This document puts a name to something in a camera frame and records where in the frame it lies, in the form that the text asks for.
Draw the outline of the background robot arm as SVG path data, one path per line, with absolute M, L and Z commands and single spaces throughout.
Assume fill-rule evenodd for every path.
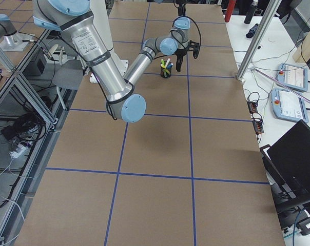
M 16 32 L 10 18 L 5 14 L 0 14 L 0 39 L 4 36 L 12 36 Z

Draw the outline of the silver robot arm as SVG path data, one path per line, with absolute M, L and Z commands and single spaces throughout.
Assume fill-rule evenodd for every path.
M 146 101 L 135 94 L 135 85 L 158 53 L 177 55 L 190 44 L 190 20 L 179 16 L 167 36 L 150 38 L 122 75 L 93 24 L 90 1 L 33 1 L 34 23 L 42 28 L 68 34 L 77 54 L 94 74 L 106 98 L 106 110 L 113 119 L 137 122 L 145 114 Z

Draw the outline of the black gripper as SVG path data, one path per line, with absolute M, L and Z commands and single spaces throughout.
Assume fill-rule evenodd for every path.
M 186 48 L 177 49 L 175 51 L 175 55 L 177 56 L 176 70 L 178 72 L 181 72 L 181 66 L 182 66 L 182 63 L 183 63 L 183 57 L 187 54 L 188 51 L 189 51 L 189 46 L 187 46 Z

